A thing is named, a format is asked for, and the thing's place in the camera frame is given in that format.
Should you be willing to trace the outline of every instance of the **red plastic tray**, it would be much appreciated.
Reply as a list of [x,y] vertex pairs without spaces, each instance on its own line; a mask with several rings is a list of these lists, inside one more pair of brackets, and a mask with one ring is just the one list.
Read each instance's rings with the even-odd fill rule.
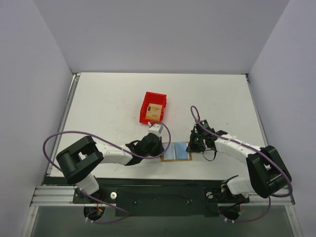
[[166,107],[166,104],[167,104],[167,95],[147,91],[145,98],[144,98],[144,101],[143,101],[142,108],[140,110],[139,122],[147,124],[148,122],[152,121],[152,119],[145,118],[147,108],[148,108],[148,105],[150,103],[162,105],[162,112],[160,114],[160,119],[159,119],[159,121],[162,121],[163,111],[164,111],[164,108]]

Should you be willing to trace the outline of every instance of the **gray wall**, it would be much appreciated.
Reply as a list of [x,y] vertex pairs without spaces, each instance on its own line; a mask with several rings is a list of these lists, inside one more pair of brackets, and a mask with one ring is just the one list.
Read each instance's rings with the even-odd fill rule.
[[268,142],[292,174],[304,236],[316,236],[315,12],[315,0],[291,0],[249,75]]
[[31,0],[0,0],[0,236],[20,236],[71,71]]
[[35,0],[73,72],[248,73],[288,0]]

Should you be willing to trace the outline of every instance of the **blue towel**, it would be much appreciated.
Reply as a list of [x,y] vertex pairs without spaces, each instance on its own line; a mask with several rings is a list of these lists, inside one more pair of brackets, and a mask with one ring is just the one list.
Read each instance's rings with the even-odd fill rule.
[[[168,144],[163,144],[163,148],[166,149]],[[164,160],[175,160],[175,159],[189,159],[189,153],[186,152],[186,142],[175,142],[171,143],[168,150],[163,154]]]

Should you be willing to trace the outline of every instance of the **glass panel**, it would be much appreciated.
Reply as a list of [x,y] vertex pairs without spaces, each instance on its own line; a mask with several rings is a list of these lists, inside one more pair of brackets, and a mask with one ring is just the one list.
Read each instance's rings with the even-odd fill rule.
[[[242,218],[253,218],[265,206],[245,206]],[[107,208],[103,221],[114,218]],[[272,206],[269,214],[251,223],[225,223],[223,217],[129,217],[110,225],[85,223],[82,206],[39,207],[32,237],[292,237],[284,206]]]

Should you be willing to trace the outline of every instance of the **white wall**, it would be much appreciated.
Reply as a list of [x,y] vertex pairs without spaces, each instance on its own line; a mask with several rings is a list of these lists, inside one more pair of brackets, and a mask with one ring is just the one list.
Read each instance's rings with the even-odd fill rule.
[[316,1],[291,0],[249,74],[268,142],[292,178],[304,236],[316,236]]
[[72,79],[31,0],[0,0],[0,236],[20,236]]
[[248,73],[288,0],[35,0],[73,72]]

